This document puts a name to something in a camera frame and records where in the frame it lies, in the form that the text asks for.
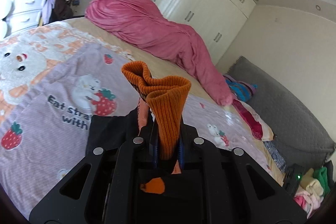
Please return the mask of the dark clothes pile on floor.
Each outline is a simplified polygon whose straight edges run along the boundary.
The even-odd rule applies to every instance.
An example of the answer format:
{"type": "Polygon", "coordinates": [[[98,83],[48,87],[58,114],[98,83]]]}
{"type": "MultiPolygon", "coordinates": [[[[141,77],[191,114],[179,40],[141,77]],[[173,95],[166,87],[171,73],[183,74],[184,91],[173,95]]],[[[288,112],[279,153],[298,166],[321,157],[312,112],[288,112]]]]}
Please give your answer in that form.
{"type": "Polygon", "coordinates": [[[42,8],[42,25],[74,18],[73,7],[79,4],[80,0],[46,0],[42,8]]]}

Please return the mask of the grey quilted headboard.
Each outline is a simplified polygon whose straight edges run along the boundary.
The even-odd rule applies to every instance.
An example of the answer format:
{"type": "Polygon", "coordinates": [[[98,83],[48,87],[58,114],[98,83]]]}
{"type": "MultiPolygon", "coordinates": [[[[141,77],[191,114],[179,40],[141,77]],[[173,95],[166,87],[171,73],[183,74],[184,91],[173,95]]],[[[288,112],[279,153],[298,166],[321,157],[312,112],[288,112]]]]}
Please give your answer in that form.
{"type": "Polygon", "coordinates": [[[335,151],[335,142],[313,113],[286,87],[247,58],[240,56],[228,75],[256,84],[247,104],[275,134],[274,146],[288,166],[298,164],[316,169],[335,151]]]}

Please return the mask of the pile of small clothes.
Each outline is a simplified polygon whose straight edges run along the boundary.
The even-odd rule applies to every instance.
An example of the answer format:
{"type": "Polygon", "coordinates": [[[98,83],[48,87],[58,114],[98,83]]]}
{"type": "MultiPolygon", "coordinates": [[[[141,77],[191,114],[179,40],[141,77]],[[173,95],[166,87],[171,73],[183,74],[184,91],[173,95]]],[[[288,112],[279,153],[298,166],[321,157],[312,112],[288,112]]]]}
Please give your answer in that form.
{"type": "Polygon", "coordinates": [[[294,200],[306,213],[306,217],[310,218],[330,192],[331,185],[328,182],[327,167],[311,168],[302,176],[294,200]]]}

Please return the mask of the pink crumpled duvet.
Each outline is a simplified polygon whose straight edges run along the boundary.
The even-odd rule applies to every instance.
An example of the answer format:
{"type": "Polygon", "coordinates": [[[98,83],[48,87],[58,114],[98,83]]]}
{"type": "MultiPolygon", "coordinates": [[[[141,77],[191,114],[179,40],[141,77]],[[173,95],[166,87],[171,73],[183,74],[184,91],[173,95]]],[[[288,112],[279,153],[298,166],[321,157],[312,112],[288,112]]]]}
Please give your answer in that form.
{"type": "Polygon", "coordinates": [[[234,95],[200,35],[189,25],[165,19],[153,1],[92,0],[85,17],[120,40],[178,65],[218,105],[232,104],[234,95]]]}

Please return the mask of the blue striped pillow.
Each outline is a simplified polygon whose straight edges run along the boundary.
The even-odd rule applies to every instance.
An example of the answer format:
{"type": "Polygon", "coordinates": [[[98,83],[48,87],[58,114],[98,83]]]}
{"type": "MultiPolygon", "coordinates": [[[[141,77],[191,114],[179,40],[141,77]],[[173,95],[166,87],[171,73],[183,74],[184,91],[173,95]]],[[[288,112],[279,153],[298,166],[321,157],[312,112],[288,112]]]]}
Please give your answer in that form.
{"type": "Polygon", "coordinates": [[[223,77],[231,92],[238,100],[247,102],[256,94],[258,88],[256,84],[248,84],[243,81],[237,81],[230,75],[223,75],[223,77]]]}

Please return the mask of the black device with green light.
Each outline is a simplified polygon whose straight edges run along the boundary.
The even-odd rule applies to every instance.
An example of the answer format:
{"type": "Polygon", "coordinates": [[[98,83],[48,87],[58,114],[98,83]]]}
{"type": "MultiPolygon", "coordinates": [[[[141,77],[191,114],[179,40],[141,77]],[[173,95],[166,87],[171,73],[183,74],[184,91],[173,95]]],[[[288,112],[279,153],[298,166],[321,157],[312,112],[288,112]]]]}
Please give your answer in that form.
{"type": "Polygon", "coordinates": [[[293,164],[286,169],[282,187],[290,196],[295,196],[304,175],[304,171],[305,168],[298,164],[293,164]]]}

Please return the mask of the red patterned pillow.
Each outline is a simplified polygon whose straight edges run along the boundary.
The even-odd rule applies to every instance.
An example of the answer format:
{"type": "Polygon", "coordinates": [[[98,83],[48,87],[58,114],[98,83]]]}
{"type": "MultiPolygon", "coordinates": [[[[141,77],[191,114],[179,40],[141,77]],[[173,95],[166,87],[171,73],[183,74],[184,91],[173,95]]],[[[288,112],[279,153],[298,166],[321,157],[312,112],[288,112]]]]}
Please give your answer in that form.
{"type": "Polygon", "coordinates": [[[249,126],[255,139],[263,142],[269,142],[274,139],[272,129],[261,119],[251,106],[239,100],[234,100],[232,105],[244,122],[249,126]]]}

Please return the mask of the bear print blanket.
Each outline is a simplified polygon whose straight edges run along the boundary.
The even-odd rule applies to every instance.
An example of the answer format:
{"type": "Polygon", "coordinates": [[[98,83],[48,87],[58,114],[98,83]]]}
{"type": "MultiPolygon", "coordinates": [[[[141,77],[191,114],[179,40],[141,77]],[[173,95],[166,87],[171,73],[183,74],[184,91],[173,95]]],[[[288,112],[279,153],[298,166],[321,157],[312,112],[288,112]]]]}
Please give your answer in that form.
{"type": "Polygon", "coordinates": [[[99,44],[127,60],[134,60],[131,51],[62,22],[25,29],[2,40],[1,122],[21,102],[23,95],[54,66],[91,43],[99,44]]]}

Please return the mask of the pink strawberry print quilt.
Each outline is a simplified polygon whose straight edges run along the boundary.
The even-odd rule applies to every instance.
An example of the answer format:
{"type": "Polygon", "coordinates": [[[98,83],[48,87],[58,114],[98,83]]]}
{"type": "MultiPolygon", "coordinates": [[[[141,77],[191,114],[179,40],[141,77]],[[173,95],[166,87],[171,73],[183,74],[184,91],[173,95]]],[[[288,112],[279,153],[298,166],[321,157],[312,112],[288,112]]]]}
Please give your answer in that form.
{"type": "Polygon", "coordinates": [[[86,44],[22,97],[1,125],[1,186],[28,217],[84,157],[94,115],[125,116],[139,95],[122,74],[127,59],[86,44]]]}

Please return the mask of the blue patterned pillow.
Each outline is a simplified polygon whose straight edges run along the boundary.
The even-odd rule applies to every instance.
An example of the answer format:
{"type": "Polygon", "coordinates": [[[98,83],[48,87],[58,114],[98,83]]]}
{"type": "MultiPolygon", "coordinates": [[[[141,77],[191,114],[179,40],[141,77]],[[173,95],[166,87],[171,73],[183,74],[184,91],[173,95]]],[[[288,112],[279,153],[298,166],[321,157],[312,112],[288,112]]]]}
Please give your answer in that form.
{"type": "Polygon", "coordinates": [[[278,149],[276,149],[275,145],[272,141],[264,142],[264,146],[270,153],[273,161],[275,162],[276,166],[279,168],[281,172],[285,172],[286,170],[286,161],[283,156],[280,154],[278,149]]]}

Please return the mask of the black and orange sweater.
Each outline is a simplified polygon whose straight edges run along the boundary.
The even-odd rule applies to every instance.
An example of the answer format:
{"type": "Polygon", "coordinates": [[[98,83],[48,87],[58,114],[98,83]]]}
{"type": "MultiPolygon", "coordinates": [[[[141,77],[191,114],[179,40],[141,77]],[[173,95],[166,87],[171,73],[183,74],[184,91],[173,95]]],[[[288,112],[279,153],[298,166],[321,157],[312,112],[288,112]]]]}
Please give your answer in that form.
{"type": "Polygon", "coordinates": [[[173,153],[179,141],[182,112],[191,83],[180,76],[155,79],[143,61],[124,64],[121,71],[139,93],[138,105],[126,116],[94,115],[86,152],[101,147],[107,155],[116,156],[123,143],[153,125],[150,120],[153,118],[158,124],[158,158],[164,167],[160,175],[152,170],[146,171],[139,188],[146,193],[163,194],[177,178],[177,160],[173,153]]]}

